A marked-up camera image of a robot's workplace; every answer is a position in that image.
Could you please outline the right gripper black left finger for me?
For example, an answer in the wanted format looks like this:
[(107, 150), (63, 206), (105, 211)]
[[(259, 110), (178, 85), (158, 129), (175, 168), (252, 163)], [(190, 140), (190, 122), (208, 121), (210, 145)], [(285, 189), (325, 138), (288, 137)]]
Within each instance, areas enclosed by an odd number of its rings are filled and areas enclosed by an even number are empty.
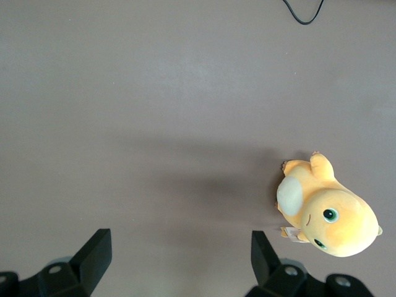
[(22, 296), (90, 296), (111, 263), (111, 230), (99, 229), (67, 262), (22, 281)]

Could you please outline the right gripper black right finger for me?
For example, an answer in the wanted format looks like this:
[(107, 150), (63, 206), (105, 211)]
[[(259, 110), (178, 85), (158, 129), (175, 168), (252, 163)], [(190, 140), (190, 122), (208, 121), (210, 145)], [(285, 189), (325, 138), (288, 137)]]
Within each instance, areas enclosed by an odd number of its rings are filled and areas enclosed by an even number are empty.
[(305, 266), (280, 259), (263, 231), (251, 234), (251, 266), (257, 280), (252, 296), (327, 296), (325, 283), (312, 277)]

